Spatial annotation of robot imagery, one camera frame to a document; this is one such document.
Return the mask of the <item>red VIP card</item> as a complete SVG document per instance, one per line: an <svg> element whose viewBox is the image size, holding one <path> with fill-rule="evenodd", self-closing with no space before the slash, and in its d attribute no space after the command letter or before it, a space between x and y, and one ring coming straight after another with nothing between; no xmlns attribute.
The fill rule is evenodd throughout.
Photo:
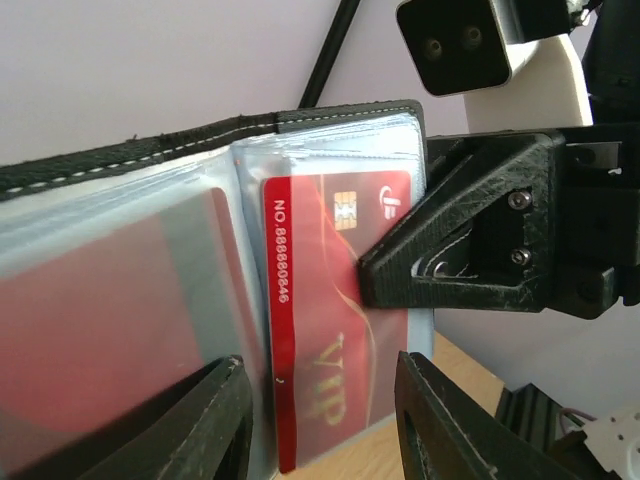
<svg viewBox="0 0 640 480"><path fill-rule="evenodd" d="M279 469L389 417L406 310L362 300L358 259L404 214L403 170L273 177L263 185Z"/></svg>

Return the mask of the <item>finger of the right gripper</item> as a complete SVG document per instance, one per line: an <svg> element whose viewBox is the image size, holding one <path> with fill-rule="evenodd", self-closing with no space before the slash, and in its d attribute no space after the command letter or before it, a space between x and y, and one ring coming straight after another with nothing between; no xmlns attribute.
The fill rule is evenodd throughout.
<svg viewBox="0 0 640 480"><path fill-rule="evenodd" d="M551 300L559 131L470 136L475 183L425 196L358 262L368 307L539 312Z"/></svg>
<svg viewBox="0 0 640 480"><path fill-rule="evenodd" d="M436 193L453 195L469 189L477 180L471 166L480 141L466 137L433 137L427 140L426 198Z"/></svg>

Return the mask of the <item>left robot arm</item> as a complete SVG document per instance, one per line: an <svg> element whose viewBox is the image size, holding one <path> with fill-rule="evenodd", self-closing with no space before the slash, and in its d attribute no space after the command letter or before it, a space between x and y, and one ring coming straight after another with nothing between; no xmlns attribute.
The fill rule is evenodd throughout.
<svg viewBox="0 0 640 480"><path fill-rule="evenodd" d="M398 356L396 420L407 479L636 479L639 411L588 422L546 453L484 411L419 353ZM249 379L225 357L146 431L85 479L244 479L253 427Z"/></svg>

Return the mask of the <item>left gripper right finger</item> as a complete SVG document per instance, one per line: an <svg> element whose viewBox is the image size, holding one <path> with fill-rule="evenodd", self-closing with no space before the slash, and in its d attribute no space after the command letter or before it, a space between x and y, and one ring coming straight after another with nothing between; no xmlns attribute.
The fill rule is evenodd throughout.
<svg viewBox="0 0 640 480"><path fill-rule="evenodd" d="M550 463L430 360L401 352L395 377L406 479L548 479Z"/></svg>

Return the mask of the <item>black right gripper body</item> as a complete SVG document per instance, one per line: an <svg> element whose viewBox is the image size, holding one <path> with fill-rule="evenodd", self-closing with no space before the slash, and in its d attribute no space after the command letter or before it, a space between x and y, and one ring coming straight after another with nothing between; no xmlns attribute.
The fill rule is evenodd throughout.
<svg viewBox="0 0 640 480"><path fill-rule="evenodd" d="M593 320L639 304L639 126L565 129L549 308Z"/></svg>

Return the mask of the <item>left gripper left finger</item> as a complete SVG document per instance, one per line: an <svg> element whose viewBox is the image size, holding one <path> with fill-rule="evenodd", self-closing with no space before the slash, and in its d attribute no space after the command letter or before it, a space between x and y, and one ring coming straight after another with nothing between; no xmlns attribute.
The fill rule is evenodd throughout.
<svg viewBox="0 0 640 480"><path fill-rule="evenodd" d="M84 473L84 479L245 479L252 389L227 356L156 423Z"/></svg>

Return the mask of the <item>black leather card holder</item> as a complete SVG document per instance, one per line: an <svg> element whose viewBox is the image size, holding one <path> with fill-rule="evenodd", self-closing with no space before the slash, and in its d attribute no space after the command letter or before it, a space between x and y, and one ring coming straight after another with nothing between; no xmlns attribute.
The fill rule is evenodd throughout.
<svg viewBox="0 0 640 480"><path fill-rule="evenodd" d="M411 203L393 227L425 192L423 133L418 102L386 101L3 168L2 477L84 479L227 356L252 389L245 479L280 473L263 185L403 170ZM430 354L432 313L404 310L404 350Z"/></svg>

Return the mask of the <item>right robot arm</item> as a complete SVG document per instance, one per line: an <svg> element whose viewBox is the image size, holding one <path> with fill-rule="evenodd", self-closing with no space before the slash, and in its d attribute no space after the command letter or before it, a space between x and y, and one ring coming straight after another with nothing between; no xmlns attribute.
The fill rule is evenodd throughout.
<svg viewBox="0 0 640 480"><path fill-rule="evenodd" d="M639 5L405 1L424 88L469 132L425 140L425 196L358 265L374 308L594 319L639 302Z"/></svg>

